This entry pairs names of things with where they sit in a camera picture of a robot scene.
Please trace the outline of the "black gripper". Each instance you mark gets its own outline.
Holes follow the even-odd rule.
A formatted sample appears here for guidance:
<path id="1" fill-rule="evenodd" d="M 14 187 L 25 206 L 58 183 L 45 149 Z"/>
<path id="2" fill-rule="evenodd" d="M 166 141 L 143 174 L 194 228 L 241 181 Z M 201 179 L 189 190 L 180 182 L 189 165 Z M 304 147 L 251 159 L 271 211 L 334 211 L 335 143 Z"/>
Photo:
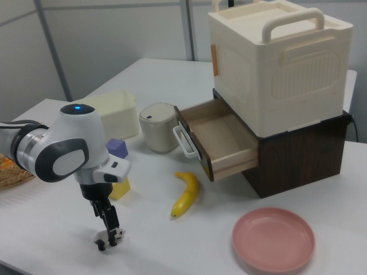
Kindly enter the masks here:
<path id="1" fill-rule="evenodd" d="M 119 220 L 115 207 L 110 204 L 108 197 L 112 192 L 112 183 L 80 184 L 82 196 L 92 201 L 92 207 L 96 217 L 103 220 L 107 229 L 110 246 L 116 246 L 116 233 L 119 228 Z"/>

